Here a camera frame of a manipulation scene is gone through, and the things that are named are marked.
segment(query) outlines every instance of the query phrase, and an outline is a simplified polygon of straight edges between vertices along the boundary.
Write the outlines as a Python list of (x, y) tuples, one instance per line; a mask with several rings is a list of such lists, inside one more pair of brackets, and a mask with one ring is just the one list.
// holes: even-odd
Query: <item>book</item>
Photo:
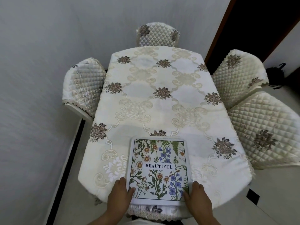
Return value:
[(127, 167), (127, 189), (135, 187), (131, 204), (184, 205), (191, 190), (187, 144), (168, 137), (133, 137)]

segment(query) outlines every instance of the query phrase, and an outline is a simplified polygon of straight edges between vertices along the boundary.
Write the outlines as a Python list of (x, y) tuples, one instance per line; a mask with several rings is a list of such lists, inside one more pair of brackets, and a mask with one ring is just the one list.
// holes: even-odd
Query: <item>diamond quilting pattern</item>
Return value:
[(268, 82), (262, 62), (256, 56), (240, 50), (229, 52), (212, 79), (227, 109)]
[(105, 77), (105, 69), (98, 60), (81, 61), (66, 73), (63, 102), (72, 103), (95, 117)]
[(140, 36), (137, 33), (139, 40), (139, 46), (171, 46), (175, 47), (178, 43), (180, 33), (178, 32), (177, 38), (175, 41), (172, 41), (171, 33), (175, 28), (159, 22), (148, 23), (149, 34), (145, 36)]
[(266, 92), (257, 92), (228, 115), (253, 168), (300, 165), (300, 117)]

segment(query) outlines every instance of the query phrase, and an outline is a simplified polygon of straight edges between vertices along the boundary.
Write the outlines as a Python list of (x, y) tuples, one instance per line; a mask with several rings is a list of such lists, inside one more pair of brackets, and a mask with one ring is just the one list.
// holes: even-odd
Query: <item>white tablecloth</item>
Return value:
[[(107, 202), (124, 177), (133, 136), (178, 136), (187, 141), (193, 181), (213, 207), (238, 194), (252, 172), (200, 54), (148, 46), (114, 53), (78, 180)], [(131, 205), (147, 219), (190, 217), (186, 207)]]

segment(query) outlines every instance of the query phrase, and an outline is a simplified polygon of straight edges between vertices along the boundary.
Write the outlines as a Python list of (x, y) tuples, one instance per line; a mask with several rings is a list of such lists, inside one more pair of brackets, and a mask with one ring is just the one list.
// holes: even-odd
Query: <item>embroidered flower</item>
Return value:
[(162, 175), (162, 173), (158, 173), (158, 174), (156, 175), (156, 177), (157, 177), (157, 179), (162, 179), (162, 178), (163, 178), (163, 175)]
[(138, 161), (136, 164), (135, 164), (135, 167), (139, 170), (142, 170), (143, 169), (143, 162), (142, 161)]
[(122, 86), (120, 83), (111, 83), (110, 85), (107, 85), (106, 87), (106, 92), (109, 92), (110, 94), (116, 94), (117, 92), (121, 92), (122, 91)]
[(153, 94), (155, 94), (155, 98), (160, 98), (161, 100), (165, 100), (166, 98), (171, 97), (169, 93), (170, 91), (168, 88), (163, 87), (163, 89), (161, 89), (159, 87)]
[(149, 155), (145, 155), (143, 158), (144, 162), (150, 162), (151, 161), (151, 157)]
[(217, 142), (215, 142), (214, 147), (212, 148), (217, 152), (218, 158), (223, 156), (225, 159), (232, 158), (232, 154), (236, 155), (236, 150), (232, 148), (234, 144), (229, 142), (229, 139), (226, 139), (225, 137), (220, 140), (217, 138)]
[(158, 150), (158, 146), (157, 145), (152, 145), (152, 148), (153, 148), (154, 151)]
[(217, 93), (208, 93), (205, 98), (207, 101), (207, 104), (212, 104), (214, 106), (218, 105), (219, 103), (222, 103), (221, 97)]
[(135, 174), (135, 169), (132, 167), (131, 168), (131, 171), (130, 171), (130, 175), (132, 176), (132, 175), (134, 175)]
[(128, 56), (125, 56), (125, 57), (120, 57), (117, 59), (118, 63), (121, 63), (121, 64), (126, 64), (126, 63), (129, 63), (130, 62), (130, 57)]
[(163, 178), (163, 181), (164, 181), (164, 182), (169, 182), (169, 181), (170, 181), (170, 178), (169, 178), (168, 176), (166, 176), (166, 177)]
[(166, 59), (160, 60), (156, 64), (158, 64), (158, 67), (163, 67), (163, 68), (167, 68), (171, 66), (169, 60)]
[(147, 25), (140, 26), (140, 36), (146, 36), (149, 34), (149, 32), (150, 32), (149, 26)]
[(180, 160), (185, 161), (185, 149), (184, 148), (179, 147), (178, 157)]
[(258, 77), (253, 78), (252, 81), (251, 81), (251, 83), (248, 84), (249, 85), (248, 88), (250, 88), (252, 85), (257, 84), (259, 82), (262, 82), (262, 80), (258, 79)]
[(147, 154), (148, 154), (148, 153), (150, 152), (150, 148), (146, 147), (146, 148), (144, 148), (143, 151), (144, 151), (144, 153), (147, 153)]
[(261, 130), (259, 134), (256, 134), (254, 139), (254, 144), (256, 145), (257, 149), (261, 150), (265, 148), (266, 150), (271, 149), (272, 145), (276, 145), (278, 140), (272, 138), (273, 134), (268, 133), (268, 130)]
[(235, 68), (236, 65), (241, 62), (240, 59), (241, 59), (241, 56), (229, 55), (227, 57), (227, 66), (228, 66), (228, 69)]
[(198, 65), (197, 68), (200, 69), (201, 71), (208, 72), (208, 69), (207, 69), (207, 67), (206, 67), (206, 64), (200, 64), (200, 65)]
[(156, 130), (154, 130), (154, 132), (151, 134), (151, 136), (167, 136), (166, 133), (167, 132), (165, 132), (163, 130), (159, 130), (158, 132)]
[(171, 31), (171, 40), (172, 40), (172, 42), (174, 42), (177, 39), (177, 36), (178, 36), (178, 30), (173, 29)]
[(103, 140), (104, 137), (106, 137), (105, 132), (107, 129), (105, 127), (106, 125), (103, 125), (103, 123), (100, 123), (99, 125), (95, 123), (94, 126), (92, 126), (90, 133), (91, 142), (98, 142), (100, 138)]
[(141, 181), (143, 181), (143, 182), (147, 181), (147, 177), (146, 176), (142, 177)]

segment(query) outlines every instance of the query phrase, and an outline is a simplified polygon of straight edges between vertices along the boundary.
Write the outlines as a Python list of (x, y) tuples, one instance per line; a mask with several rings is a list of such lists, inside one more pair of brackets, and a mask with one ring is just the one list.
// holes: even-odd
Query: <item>quilted chair back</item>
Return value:
[(300, 165), (300, 117), (266, 92), (257, 92), (228, 115), (254, 169)]
[(172, 46), (176, 47), (180, 32), (165, 23), (153, 22), (137, 29), (137, 47)]
[(268, 83), (262, 62), (254, 55), (231, 50), (212, 75), (226, 109), (230, 109), (251, 91)]
[(105, 76), (105, 69), (94, 58), (74, 65), (65, 76), (62, 102), (74, 104), (94, 118)]

